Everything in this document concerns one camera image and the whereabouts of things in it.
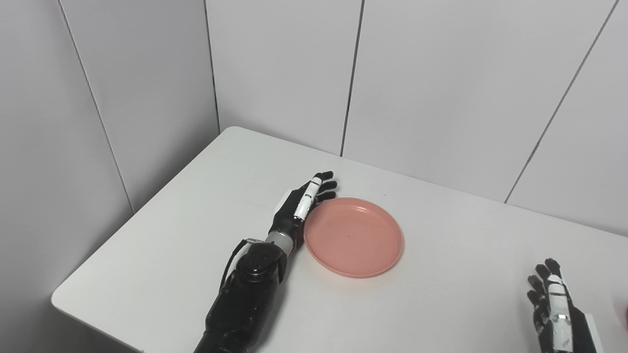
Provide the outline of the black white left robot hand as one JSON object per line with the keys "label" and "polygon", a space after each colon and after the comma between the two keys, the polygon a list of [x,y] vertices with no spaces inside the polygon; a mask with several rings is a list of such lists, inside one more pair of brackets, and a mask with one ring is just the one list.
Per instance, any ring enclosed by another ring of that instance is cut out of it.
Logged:
{"label": "black white left robot hand", "polygon": [[315,174],[310,181],[300,188],[291,190],[284,204],[273,218],[269,234],[274,232],[287,235],[298,243],[301,228],[309,213],[321,203],[336,198],[338,182],[334,181],[334,172],[326,171]]}

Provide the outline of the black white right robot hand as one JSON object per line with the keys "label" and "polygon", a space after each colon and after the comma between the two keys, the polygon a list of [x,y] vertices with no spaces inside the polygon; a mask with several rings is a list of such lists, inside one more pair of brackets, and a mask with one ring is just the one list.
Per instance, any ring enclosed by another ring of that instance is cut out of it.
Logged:
{"label": "black white right robot hand", "polygon": [[547,258],[527,281],[532,323],[543,353],[601,353],[599,334],[590,315],[574,305],[558,261]]}

